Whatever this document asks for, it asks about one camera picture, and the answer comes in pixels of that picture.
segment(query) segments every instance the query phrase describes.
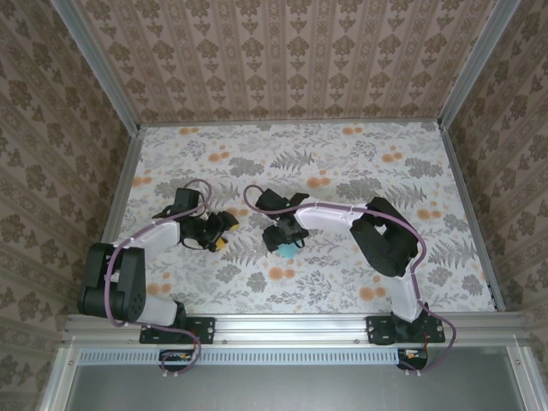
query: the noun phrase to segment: beige wallpaper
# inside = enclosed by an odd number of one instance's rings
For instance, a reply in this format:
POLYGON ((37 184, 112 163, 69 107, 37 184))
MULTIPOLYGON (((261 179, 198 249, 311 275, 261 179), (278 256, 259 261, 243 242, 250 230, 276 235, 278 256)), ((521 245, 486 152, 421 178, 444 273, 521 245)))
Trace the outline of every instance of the beige wallpaper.
POLYGON ((510 309, 548 381, 548 2, 522 1, 450 129, 510 309))
POLYGON ((141 122, 435 117, 495 0, 77 0, 141 122))
POLYGON ((0 409, 38 403, 128 136, 47 2, 0 2, 0 409))

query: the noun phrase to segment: floral tablecloth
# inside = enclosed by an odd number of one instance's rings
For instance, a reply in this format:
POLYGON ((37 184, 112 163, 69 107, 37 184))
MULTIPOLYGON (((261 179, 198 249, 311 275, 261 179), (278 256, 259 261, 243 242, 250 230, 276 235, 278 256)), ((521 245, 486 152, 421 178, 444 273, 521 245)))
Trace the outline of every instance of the floral tablecloth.
POLYGON ((388 199, 425 237, 418 277, 439 311, 493 302, 435 123, 332 123, 145 128, 120 238, 171 204, 190 179, 211 182, 211 207, 240 228, 218 253, 169 249, 148 261, 147 293, 191 313, 364 313, 390 310, 387 280, 350 236, 315 231, 293 259, 267 253, 270 220, 242 200, 250 183, 348 204, 388 199))

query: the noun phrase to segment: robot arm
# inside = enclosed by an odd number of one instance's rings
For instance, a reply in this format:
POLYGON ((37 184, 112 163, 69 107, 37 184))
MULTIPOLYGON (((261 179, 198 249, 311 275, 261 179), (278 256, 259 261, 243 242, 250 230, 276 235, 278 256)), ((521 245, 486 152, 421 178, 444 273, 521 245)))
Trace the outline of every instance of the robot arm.
MULTIPOLYGON (((308 197, 307 194, 296 194, 287 200, 267 189, 257 200, 256 206, 261 210, 275 211, 300 204, 317 203, 316 199, 308 197)), ((381 217, 348 211, 347 205, 324 201, 322 205, 329 206, 311 206, 284 214, 270 215, 269 217, 277 220, 277 223, 263 233, 268 250, 286 254, 291 253, 291 250, 296 252, 299 247, 303 247, 310 229, 352 235, 372 268, 390 279, 388 284, 393 314, 405 322, 413 323, 422 313, 422 307, 414 292, 413 280, 407 272, 409 262, 418 253, 414 235, 400 225, 381 217)), ((380 197, 375 197, 367 205, 355 205, 352 208, 354 207, 380 211, 407 222, 387 200, 380 197)))
MULTIPOLYGON (((173 205, 154 216, 170 217, 198 206, 200 192, 178 188, 173 205)), ((110 309, 115 319, 129 323, 174 325, 185 328, 186 314, 182 303, 146 295, 146 262, 154 260, 170 247, 192 240, 193 249, 216 252, 227 240, 223 233, 237 229, 238 222, 226 211, 209 213, 205 218, 191 215, 162 222, 138 238, 132 239, 118 254, 114 272, 118 281, 110 283, 110 309)), ((104 309, 105 274, 114 244, 96 243, 88 252, 80 286, 78 311, 85 315, 106 317, 104 309)))

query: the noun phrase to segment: purple cable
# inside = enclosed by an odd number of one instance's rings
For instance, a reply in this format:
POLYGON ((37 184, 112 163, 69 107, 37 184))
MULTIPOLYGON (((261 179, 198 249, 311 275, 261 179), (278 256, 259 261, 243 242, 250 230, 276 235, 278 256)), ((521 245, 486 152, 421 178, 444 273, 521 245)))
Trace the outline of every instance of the purple cable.
MULTIPOLYGON (((138 239, 139 237, 141 237, 142 235, 144 235, 145 233, 147 233, 148 231, 150 231, 154 227, 157 227, 159 225, 168 223, 169 221, 173 221, 177 218, 185 217, 185 216, 188 216, 190 214, 193 214, 194 212, 197 212, 202 207, 207 207, 207 205, 208 205, 208 203, 211 199, 212 192, 213 192, 211 184, 209 182, 207 182, 206 180, 202 180, 201 178, 195 178, 195 179, 191 180, 190 182, 188 182, 187 184, 185 184, 184 188, 188 187, 191 184, 194 184, 195 182, 202 182, 207 186, 208 193, 207 193, 207 196, 204 198, 203 203, 199 204, 198 206, 196 206, 192 210, 188 210, 188 211, 185 211, 185 212, 180 212, 179 214, 175 214, 173 216, 162 218, 161 220, 158 220, 154 223, 151 223, 151 224, 147 225, 144 229, 140 229, 135 234, 133 234, 131 237, 129 237, 126 240, 122 241, 118 245, 118 247, 116 247, 116 249, 114 250, 114 252, 110 256, 109 264, 107 265, 106 273, 104 275, 104 311, 106 313, 107 319, 109 319, 110 323, 112 325, 114 325, 115 327, 123 327, 126 324, 123 321, 122 322, 116 321, 116 319, 112 315, 112 310, 110 309, 110 280, 112 279, 112 272, 114 270, 114 263, 116 262, 116 258, 118 257, 118 254, 131 241, 138 239)), ((143 324, 143 323, 136 323, 136 324, 149 326, 149 324, 143 324)), ((190 364, 188 364, 188 366, 183 370, 183 372, 186 372, 187 370, 190 370, 194 366, 194 364, 196 363, 198 358, 201 356, 202 346, 200 344, 200 340, 194 334, 192 334, 191 332, 188 332, 186 330, 179 330, 179 329, 176 329, 176 328, 163 327, 162 325, 150 325, 150 326, 152 328, 155 328, 155 329, 161 330, 161 331, 168 331, 168 332, 175 332, 175 333, 179 333, 179 334, 184 334, 186 336, 191 337, 194 340, 194 342, 198 345, 198 354, 190 362, 190 364)))
POLYGON ((451 328, 451 330, 453 331, 453 335, 451 336, 451 340, 450 340, 449 344, 447 345, 447 348, 445 349, 444 353, 432 365, 427 366, 427 367, 423 368, 422 370, 417 370, 414 366, 411 366, 410 364, 408 364, 404 361, 400 361, 400 363, 402 363, 404 366, 407 366, 411 371, 418 373, 418 372, 431 371, 432 369, 436 368, 437 366, 439 366, 442 362, 444 362, 446 360, 447 355, 453 349, 453 345, 455 344, 456 327, 448 319, 445 319, 444 317, 442 317, 439 314, 433 313, 430 310, 430 308, 428 308, 426 306, 426 304, 424 302, 422 302, 422 300, 420 299, 419 283, 417 281, 417 276, 415 276, 414 272, 415 272, 415 269, 422 262, 422 260, 425 259, 425 256, 426 256, 426 243, 425 243, 424 238, 422 238, 422 236, 417 232, 416 229, 414 229, 410 224, 406 223, 405 221, 402 221, 399 218, 393 217, 389 214, 384 214, 383 212, 379 212, 379 211, 367 210, 366 208, 361 208, 361 207, 351 207, 349 205, 338 205, 338 204, 317 202, 317 203, 300 204, 298 206, 295 205, 293 207, 284 208, 283 210, 265 211, 265 210, 261 210, 261 209, 255 207, 247 199, 247 191, 250 188, 257 188, 261 193, 265 192, 265 190, 263 190, 263 188, 261 188, 260 186, 258 186, 256 184, 250 184, 247 187, 245 187, 244 190, 243 190, 243 200, 246 203, 246 206, 248 206, 253 211, 260 212, 260 213, 263 213, 265 215, 282 214, 282 213, 289 212, 289 211, 297 211, 297 210, 302 210, 302 209, 305 209, 305 208, 312 208, 312 207, 317 207, 318 206, 318 207, 331 208, 333 210, 340 210, 340 211, 351 211, 351 212, 356 211, 356 212, 361 212, 363 214, 368 214, 370 216, 380 217, 382 219, 389 220, 392 223, 396 223, 396 224, 402 226, 404 229, 406 229, 411 234, 413 234, 415 236, 415 238, 417 239, 417 241, 420 243, 420 256, 411 265, 411 268, 409 270, 409 273, 411 274, 411 279, 413 280, 413 288, 414 288, 415 297, 416 297, 417 302, 419 303, 420 307, 423 310, 425 310, 427 313, 432 315, 435 319, 438 319, 438 320, 446 323, 451 328))

